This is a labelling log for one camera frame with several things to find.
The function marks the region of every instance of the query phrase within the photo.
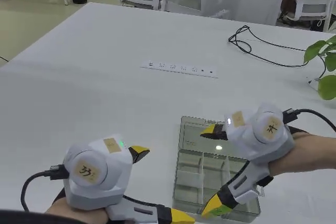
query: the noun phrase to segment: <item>black power cord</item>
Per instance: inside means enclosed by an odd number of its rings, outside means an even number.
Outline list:
[[[1,57],[1,56],[0,56],[0,59],[4,60],[4,61],[6,61],[6,62],[9,62],[9,60],[5,59],[4,57]]]
[[[26,212],[29,212],[29,209],[26,204],[26,191],[27,187],[32,180],[38,177],[50,177],[50,180],[57,180],[57,179],[66,179],[69,177],[69,172],[65,169],[64,165],[54,165],[50,167],[49,170],[45,170],[44,172],[36,173],[33,176],[30,176],[26,182],[24,183],[22,190],[21,190],[21,205]]]
[[[299,109],[299,110],[289,109],[289,110],[283,111],[282,114],[284,116],[283,117],[284,124],[287,124],[287,123],[290,123],[296,120],[298,118],[298,115],[301,113],[311,113],[311,114],[318,116],[319,118],[323,119],[326,123],[328,123],[329,126],[336,132],[336,126],[328,118],[326,118],[321,113],[315,110],[310,110],[310,109]]]
[[[300,110],[294,110],[294,113],[296,115],[298,115],[300,113],[311,113],[311,114],[314,114],[314,115],[318,116],[319,118],[323,119],[326,123],[328,123],[329,126],[332,127],[332,129],[336,132],[336,126],[328,118],[326,118],[324,115],[322,115],[321,113],[319,113],[319,112],[317,112],[315,110],[300,109]]]
[[[304,52],[305,50],[304,49],[299,49],[299,48],[294,48],[294,47],[287,47],[287,46],[283,46],[283,45],[278,45],[278,44],[274,44],[274,43],[271,43],[271,42],[268,42],[268,41],[265,41],[261,38],[259,38],[258,36],[256,36],[252,31],[251,31],[251,28],[247,25],[244,25],[242,26],[241,28],[239,28],[232,36],[229,37],[228,41],[230,43],[232,43],[233,45],[237,46],[241,51],[243,51],[244,53],[246,54],[249,54],[253,57],[256,57],[260,60],[263,60],[263,61],[266,61],[268,63],[271,63],[271,64],[275,64],[277,66],[281,66],[281,67],[288,67],[288,68],[300,68],[300,67],[304,67],[308,64],[308,62],[302,64],[302,65],[285,65],[285,64],[280,64],[280,63],[277,63],[277,62],[274,62],[274,61],[271,61],[271,60],[268,60],[268,59],[265,59],[263,57],[260,57],[260,56],[257,56],[255,55],[254,53],[252,53],[252,46],[245,42],[245,41],[242,41],[242,40],[239,40],[237,39],[237,35],[245,32],[245,31],[249,31],[256,39],[264,42],[264,43],[267,43],[269,45],[272,45],[272,46],[276,46],[276,47],[281,47],[281,48],[286,48],[286,49],[292,49],[292,50],[296,50],[296,51],[302,51]],[[241,46],[241,44],[244,44],[247,46],[248,49],[245,49],[244,47]],[[322,57],[320,57],[320,59],[323,61],[323,65],[324,65],[324,71],[323,73],[321,74],[320,78],[324,75],[324,73],[326,72],[326,63],[324,62],[324,60],[322,59]]]

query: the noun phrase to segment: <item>hand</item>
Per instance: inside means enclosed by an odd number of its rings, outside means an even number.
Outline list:
[[[295,147],[284,157],[269,163],[271,176],[336,169],[336,139],[308,133],[295,133],[293,138]]]
[[[67,204],[65,198],[61,198],[53,203],[53,205],[46,211],[46,214],[76,219],[87,224],[106,224],[109,220],[105,209],[91,211],[75,209]]]

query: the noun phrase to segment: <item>plant leaf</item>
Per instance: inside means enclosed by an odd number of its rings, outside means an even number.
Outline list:
[[[332,50],[336,50],[336,44],[330,44],[325,48],[325,50],[323,50],[321,54],[325,54],[326,52],[330,52]]]
[[[324,100],[336,97],[336,76],[325,76],[319,81],[318,92]]]
[[[327,43],[336,43],[336,35],[327,40]]]
[[[329,72],[336,69],[336,52],[327,52],[327,57],[325,59],[326,67]]]
[[[309,46],[306,50],[306,52],[304,53],[304,63],[306,63],[307,61],[312,60],[313,58],[315,58],[316,55],[319,54],[321,48],[326,44],[326,42],[324,40],[319,40],[317,42],[315,42],[313,45]]]

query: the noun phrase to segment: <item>green plant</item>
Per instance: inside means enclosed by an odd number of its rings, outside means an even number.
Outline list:
[[[336,69],[336,35],[327,41],[319,40],[309,46],[304,53],[304,63],[316,56],[322,57],[329,72]],[[319,80],[318,92],[320,97],[331,100],[336,97],[336,75],[331,73]]]

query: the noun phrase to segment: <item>tangled cable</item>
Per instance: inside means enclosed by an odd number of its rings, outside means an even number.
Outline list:
[[[255,55],[254,53],[252,53],[252,46],[243,41],[243,40],[239,40],[237,39],[237,35],[245,32],[245,31],[249,31],[256,39],[264,42],[264,43],[267,43],[269,45],[272,45],[272,46],[276,46],[276,47],[280,47],[280,48],[286,48],[286,49],[292,49],[292,50],[296,50],[296,51],[302,51],[304,52],[305,50],[304,49],[299,49],[299,48],[294,48],[294,47],[287,47],[287,46],[282,46],[282,45],[278,45],[278,44],[274,44],[274,43],[271,43],[271,42],[268,42],[268,41],[265,41],[263,39],[260,39],[258,36],[256,36],[252,31],[251,31],[251,28],[247,25],[244,25],[242,26],[240,29],[238,29],[232,36],[229,37],[228,41],[230,43],[232,43],[233,45],[237,46],[241,51],[243,51],[244,53],[246,54],[249,54],[253,57],[256,57],[258,59],[261,59],[263,61],[266,61],[268,63],[271,63],[271,64],[275,64],[275,65],[278,65],[278,66],[281,66],[281,67],[287,67],[287,68],[300,68],[300,67],[304,67],[308,64],[308,62],[302,64],[302,65],[285,65],[285,64],[281,64],[281,63],[277,63],[277,62],[274,62],[274,61],[271,61],[271,60],[268,60],[268,59],[265,59],[263,57],[260,57],[260,56],[257,56]],[[244,44],[247,46],[248,49],[245,49],[244,47],[241,46],[241,44]],[[324,71],[323,73],[321,74],[320,78],[324,75],[324,73],[326,72],[326,63],[324,62],[324,60],[322,59],[322,57],[320,57],[320,59],[323,61],[323,65],[324,65]]]

